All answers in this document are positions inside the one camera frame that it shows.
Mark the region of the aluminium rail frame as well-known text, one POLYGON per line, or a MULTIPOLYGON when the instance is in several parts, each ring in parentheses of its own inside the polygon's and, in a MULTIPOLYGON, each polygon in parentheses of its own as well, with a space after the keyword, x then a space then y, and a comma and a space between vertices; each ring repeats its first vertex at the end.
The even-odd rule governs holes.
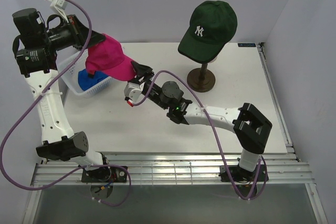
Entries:
MULTIPOLYGON (((219 54, 211 70, 216 84, 209 93, 199 95, 204 104, 232 108, 253 103, 272 121, 264 158, 269 184, 302 184, 318 223, 327 223, 309 164, 297 159, 266 66, 262 45, 238 47, 230 42, 219 54)), ((90 112, 101 112, 106 129, 89 126, 90 145, 106 154, 113 164, 127 165, 132 185, 219 185, 219 167, 236 165, 240 156, 232 133, 218 131, 225 155, 215 146, 207 127, 178 126, 170 122, 158 106, 147 102, 133 110, 122 101, 123 85, 110 87, 91 98, 68 92, 65 107, 69 121, 78 127, 90 112)))

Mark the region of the pink cap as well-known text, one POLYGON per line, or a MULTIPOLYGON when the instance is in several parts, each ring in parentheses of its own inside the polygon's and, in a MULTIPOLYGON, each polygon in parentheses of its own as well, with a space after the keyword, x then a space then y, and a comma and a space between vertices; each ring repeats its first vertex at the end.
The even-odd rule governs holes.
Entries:
POLYGON ((136 76, 132 59, 123 52, 121 44, 107 34, 105 40, 88 49, 85 66, 89 74, 97 71, 119 81, 130 81, 136 76))

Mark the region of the blue logo sticker right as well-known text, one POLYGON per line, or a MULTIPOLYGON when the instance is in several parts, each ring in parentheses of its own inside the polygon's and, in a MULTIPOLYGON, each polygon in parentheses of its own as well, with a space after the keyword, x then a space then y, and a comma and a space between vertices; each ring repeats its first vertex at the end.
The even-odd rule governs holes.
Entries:
POLYGON ((238 43, 238 47, 254 48, 256 47, 255 43, 238 43))

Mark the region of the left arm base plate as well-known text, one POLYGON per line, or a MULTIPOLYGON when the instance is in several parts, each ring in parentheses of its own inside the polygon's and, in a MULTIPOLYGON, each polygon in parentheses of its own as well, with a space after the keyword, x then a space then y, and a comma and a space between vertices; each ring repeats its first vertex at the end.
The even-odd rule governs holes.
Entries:
POLYGON ((82 183, 125 183, 127 174, 123 169, 117 167, 99 167, 83 169, 81 182, 82 183))

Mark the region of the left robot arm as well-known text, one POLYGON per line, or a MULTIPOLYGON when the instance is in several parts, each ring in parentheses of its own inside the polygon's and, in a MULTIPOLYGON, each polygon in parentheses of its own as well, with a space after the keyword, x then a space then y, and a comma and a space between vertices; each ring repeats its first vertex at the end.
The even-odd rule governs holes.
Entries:
POLYGON ((57 77, 57 52, 68 47, 86 49, 105 40, 103 34, 83 25, 76 15, 60 17, 54 28, 49 22, 56 14, 43 20, 34 8, 15 12, 13 21, 19 35, 13 42, 13 53, 21 74, 37 102, 41 124, 42 144, 36 148, 38 156, 52 161, 73 161, 82 166, 87 175, 100 182, 111 177, 106 157, 89 148, 84 132, 75 133, 64 111, 57 77))

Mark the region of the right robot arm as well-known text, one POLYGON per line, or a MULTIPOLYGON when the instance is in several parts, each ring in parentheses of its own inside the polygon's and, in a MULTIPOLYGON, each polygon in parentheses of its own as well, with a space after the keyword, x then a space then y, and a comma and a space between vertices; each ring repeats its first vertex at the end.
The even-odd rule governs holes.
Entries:
POLYGON ((264 153, 272 123, 251 103, 240 108, 202 106, 183 97, 184 92, 174 81, 162 86, 154 83, 152 68, 131 61, 135 77, 124 90, 125 100, 131 106, 140 105, 140 95, 146 96, 160 108, 167 110, 166 116, 176 124, 207 125, 235 133, 243 150, 235 168, 229 174, 234 181, 242 182, 254 178, 261 170, 258 165, 264 153))

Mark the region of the dark green NY cap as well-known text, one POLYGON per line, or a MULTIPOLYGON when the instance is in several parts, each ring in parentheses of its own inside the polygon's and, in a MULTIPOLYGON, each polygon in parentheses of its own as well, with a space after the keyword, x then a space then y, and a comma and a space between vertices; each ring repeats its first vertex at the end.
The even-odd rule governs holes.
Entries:
POLYGON ((235 36, 237 27, 237 16, 229 3, 204 1, 194 9, 177 50, 197 63, 209 63, 235 36))

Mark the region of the blue cap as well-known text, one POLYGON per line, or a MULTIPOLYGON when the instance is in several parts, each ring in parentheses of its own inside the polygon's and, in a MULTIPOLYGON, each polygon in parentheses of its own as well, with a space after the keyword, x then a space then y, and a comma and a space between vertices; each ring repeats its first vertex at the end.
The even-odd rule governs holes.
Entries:
POLYGON ((107 74, 101 71, 96 71, 94 74, 89 74, 86 69, 83 69, 78 72, 77 81, 82 91, 87 91, 96 84, 106 81, 109 78, 110 77, 107 74))

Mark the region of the brown mannequin stand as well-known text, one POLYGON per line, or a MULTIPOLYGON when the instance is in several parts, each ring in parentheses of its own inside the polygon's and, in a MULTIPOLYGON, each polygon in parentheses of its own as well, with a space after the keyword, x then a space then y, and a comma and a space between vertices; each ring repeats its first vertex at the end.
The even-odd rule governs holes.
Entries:
POLYGON ((200 68, 195 68, 188 73, 187 84, 193 91, 205 93, 214 87, 216 78, 207 66, 207 63, 202 64, 200 68))

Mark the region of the white plastic basket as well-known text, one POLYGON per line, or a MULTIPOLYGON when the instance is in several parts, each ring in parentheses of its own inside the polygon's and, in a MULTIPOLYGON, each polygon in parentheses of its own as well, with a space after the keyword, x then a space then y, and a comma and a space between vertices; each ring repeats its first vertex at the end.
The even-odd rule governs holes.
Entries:
POLYGON ((108 87, 113 78, 97 71, 94 77, 89 77, 86 71, 86 49, 81 57, 61 76, 64 83, 75 95, 89 98, 108 87))

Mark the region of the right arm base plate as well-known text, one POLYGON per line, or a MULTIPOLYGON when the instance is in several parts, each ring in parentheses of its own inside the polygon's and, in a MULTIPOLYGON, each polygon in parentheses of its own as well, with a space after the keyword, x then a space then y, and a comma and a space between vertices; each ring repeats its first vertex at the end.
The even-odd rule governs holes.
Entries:
MULTIPOLYGON (((257 175, 258 166, 256 166, 253 172, 246 171, 240 168, 238 165, 229 165, 228 168, 234 182, 248 183, 254 181, 255 176, 257 175)), ((228 172, 226 171, 224 165, 219 167, 219 177, 221 178, 222 182, 230 182, 228 172)), ((258 182, 269 181, 265 165, 260 165, 257 181, 258 182)))

